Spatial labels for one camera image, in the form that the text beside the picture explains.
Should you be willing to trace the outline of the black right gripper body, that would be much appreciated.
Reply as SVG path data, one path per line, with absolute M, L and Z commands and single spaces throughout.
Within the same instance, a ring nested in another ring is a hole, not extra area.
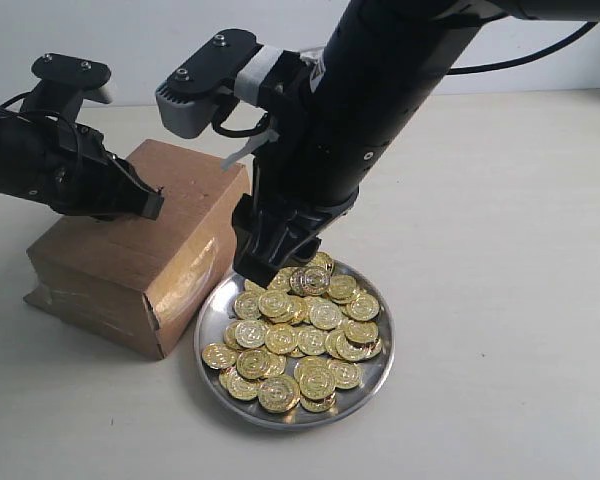
M 273 64 L 258 103 L 278 138 L 257 151 L 252 239 L 312 238 L 352 204 L 380 152 L 379 73 L 378 54 L 347 49 Z

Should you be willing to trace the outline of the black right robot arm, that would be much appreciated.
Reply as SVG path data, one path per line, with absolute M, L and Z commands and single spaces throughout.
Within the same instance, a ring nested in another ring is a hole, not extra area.
M 306 264 L 364 177 L 479 30 L 492 1 L 352 1 L 312 70 L 297 74 L 277 139 L 259 147 L 232 225 L 234 270 L 267 285 Z

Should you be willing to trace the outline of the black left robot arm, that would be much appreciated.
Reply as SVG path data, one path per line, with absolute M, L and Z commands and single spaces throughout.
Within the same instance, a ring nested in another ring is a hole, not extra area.
M 0 106 L 0 194 L 65 216 L 158 218 L 164 197 L 104 135 L 50 110 Z

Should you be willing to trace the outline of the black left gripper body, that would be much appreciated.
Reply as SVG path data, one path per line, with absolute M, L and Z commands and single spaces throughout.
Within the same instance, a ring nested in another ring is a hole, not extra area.
M 106 150 L 100 132 L 59 119 L 31 124 L 42 135 L 44 150 L 26 199 L 64 215 L 107 218 L 130 212 L 129 164 Z

